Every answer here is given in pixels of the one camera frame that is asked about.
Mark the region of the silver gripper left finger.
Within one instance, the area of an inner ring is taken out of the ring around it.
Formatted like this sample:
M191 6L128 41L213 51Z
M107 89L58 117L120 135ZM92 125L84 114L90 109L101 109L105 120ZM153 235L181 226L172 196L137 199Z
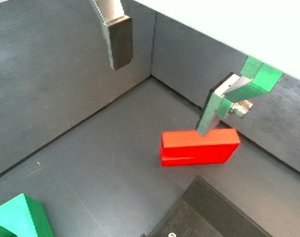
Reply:
M121 0L90 0L109 48L109 63L115 70L133 59L133 18L125 14Z

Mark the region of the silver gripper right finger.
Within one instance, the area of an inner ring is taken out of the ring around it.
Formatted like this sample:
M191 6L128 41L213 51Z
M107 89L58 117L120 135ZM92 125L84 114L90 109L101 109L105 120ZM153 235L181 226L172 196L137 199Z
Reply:
M282 76L282 70L250 56L241 67L241 74L231 73L209 92L197 124L199 133L208 135L229 115L243 118L254 107L250 99L270 93Z

